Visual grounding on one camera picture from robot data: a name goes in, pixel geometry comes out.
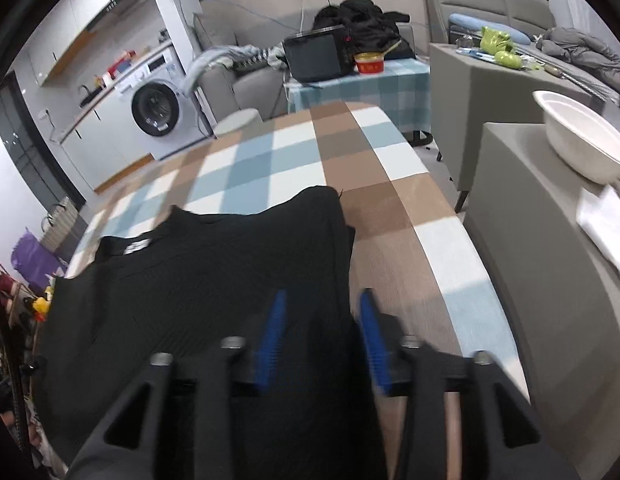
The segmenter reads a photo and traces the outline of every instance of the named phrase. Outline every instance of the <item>range hood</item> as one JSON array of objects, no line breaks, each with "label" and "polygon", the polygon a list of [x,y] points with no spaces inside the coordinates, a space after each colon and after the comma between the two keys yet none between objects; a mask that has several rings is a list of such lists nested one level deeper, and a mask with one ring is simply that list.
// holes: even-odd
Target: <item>range hood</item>
[{"label": "range hood", "polygon": [[128,12],[141,0],[112,0],[99,12],[94,19],[88,23],[86,30],[88,32],[97,32],[102,28],[113,25],[121,16]]}]

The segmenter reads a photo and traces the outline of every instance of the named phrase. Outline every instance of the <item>black door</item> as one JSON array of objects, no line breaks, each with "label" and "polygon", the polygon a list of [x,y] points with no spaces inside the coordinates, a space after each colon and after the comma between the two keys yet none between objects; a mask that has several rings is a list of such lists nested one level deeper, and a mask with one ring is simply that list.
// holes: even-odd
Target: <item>black door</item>
[{"label": "black door", "polygon": [[132,116],[146,134],[163,137],[179,120],[179,101],[168,85],[146,83],[132,97]]},{"label": "black door", "polygon": [[0,86],[0,136],[17,170],[43,207],[50,211],[67,196],[81,209],[85,199],[41,137],[14,72],[8,73]]}]

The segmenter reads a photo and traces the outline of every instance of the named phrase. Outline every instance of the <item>blue rubber tip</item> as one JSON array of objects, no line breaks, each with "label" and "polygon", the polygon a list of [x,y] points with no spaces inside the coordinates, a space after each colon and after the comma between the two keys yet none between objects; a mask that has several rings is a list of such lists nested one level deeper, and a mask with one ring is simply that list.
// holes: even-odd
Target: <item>blue rubber tip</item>
[{"label": "blue rubber tip", "polygon": [[375,307],[372,305],[370,294],[371,292],[363,292],[359,299],[359,326],[366,346],[370,374],[383,394],[388,395],[391,388],[388,371],[389,352],[381,337],[381,330],[376,320]]},{"label": "blue rubber tip", "polygon": [[268,388],[274,375],[285,328],[286,291],[280,290],[274,298],[261,344],[255,352],[255,382],[261,391]]}]

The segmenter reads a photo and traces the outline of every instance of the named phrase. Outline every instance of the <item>blue pillow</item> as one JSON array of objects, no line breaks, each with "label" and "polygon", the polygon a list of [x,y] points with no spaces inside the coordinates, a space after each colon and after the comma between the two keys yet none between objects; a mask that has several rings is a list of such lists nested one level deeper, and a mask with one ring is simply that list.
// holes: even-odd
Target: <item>blue pillow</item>
[{"label": "blue pillow", "polygon": [[512,41],[515,43],[519,43],[522,45],[529,45],[532,43],[530,38],[527,37],[523,32],[517,30],[516,28],[509,27],[507,25],[503,25],[503,23],[489,22],[488,20],[481,20],[479,18],[474,18],[472,16],[466,16],[465,14],[450,14],[450,23],[454,25],[458,25],[459,27],[467,28],[468,30],[477,30],[481,33],[481,27],[485,25],[485,27],[490,27],[495,30],[502,30],[503,32],[507,32],[510,34]]}]

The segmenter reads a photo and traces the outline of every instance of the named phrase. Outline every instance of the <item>microwave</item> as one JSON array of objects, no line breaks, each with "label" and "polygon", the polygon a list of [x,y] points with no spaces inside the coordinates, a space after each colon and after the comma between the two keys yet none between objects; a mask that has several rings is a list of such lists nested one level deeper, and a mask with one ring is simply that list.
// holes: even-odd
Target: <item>microwave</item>
[{"label": "microwave", "polygon": [[354,58],[343,25],[295,34],[283,40],[290,75],[300,83],[325,81],[348,75]]}]

